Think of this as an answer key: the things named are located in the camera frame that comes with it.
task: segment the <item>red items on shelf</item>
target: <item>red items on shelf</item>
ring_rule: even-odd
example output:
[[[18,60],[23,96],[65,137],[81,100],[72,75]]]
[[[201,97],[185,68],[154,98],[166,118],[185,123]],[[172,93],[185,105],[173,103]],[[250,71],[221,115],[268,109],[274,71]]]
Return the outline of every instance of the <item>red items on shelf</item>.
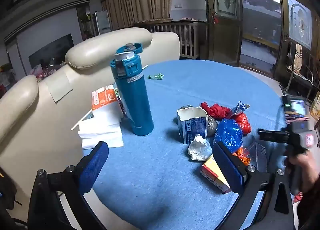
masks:
[[[249,134],[251,132],[251,126],[245,113],[234,115],[232,119],[234,119],[237,122],[244,135]]]
[[[206,102],[203,102],[202,104],[200,104],[200,106],[207,112],[208,115],[218,121],[224,119],[230,112],[230,109],[228,107],[222,107],[218,104],[214,104],[209,107]]]

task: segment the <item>hand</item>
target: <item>hand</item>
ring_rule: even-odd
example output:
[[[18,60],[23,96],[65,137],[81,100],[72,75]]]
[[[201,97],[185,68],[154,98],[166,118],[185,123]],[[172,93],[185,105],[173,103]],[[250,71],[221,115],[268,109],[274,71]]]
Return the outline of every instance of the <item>hand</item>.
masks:
[[[319,177],[316,161],[309,150],[304,154],[288,157],[285,164],[288,173],[290,173],[292,165],[298,165],[302,168],[302,184],[300,191],[303,193],[308,192]]]

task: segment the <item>cardboard box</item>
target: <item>cardboard box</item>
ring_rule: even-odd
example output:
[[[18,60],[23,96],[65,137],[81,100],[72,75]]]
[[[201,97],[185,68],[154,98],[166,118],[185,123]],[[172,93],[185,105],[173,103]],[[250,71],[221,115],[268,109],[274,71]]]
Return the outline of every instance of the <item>cardboard box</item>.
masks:
[[[317,120],[320,118],[320,92],[317,93],[310,107],[311,116]]]
[[[223,176],[218,164],[214,160],[213,155],[211,155],[210,158],[202,165],[200,173],[224,193],[231,191],[231,188],[226,178]]]
[[[92,113],[95,118],[101,119],[105,126],[121,122],[123,112],[113,85],[92,92]]]
[[[208,115],[201,107],[188,107],[177,110],[178,128],[184,144],[190,144],[200,134],[207,137]]]

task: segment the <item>refrigerator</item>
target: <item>refrigerator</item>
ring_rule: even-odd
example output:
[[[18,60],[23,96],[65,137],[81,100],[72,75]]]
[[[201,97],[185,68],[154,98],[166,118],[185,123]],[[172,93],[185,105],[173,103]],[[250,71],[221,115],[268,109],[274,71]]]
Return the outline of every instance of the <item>refrigerator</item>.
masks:
[[[94,13],[94,24],[97,35],[105,34],[111,31],[108,11],[103,10]]]

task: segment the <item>metal chair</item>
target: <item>metal chair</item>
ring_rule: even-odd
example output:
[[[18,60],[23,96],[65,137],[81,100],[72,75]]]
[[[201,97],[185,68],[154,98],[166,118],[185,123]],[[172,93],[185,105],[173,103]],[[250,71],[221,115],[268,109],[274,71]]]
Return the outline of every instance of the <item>metal chair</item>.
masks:
[[[314,76],[311,70],[309,69],[308,65],[306,65],[303,62],[304,62],[304,59],[302,56],[302,46],[298,43],[290,42],[289,50],[288,50],[288,66],[286,69],[291,75],[290,75],[288,86],[284,88],[284,91],[285,91],[284,94],[286,95],[288,93],[292,79],[294,79],[299,84],[309,89],[309,92],[305,100],[305,103],[306,103],[308,101],[308,98],[310,96],[310,93],[313,87]],[[305,75],[301,74],[302,69],[306,69]]]

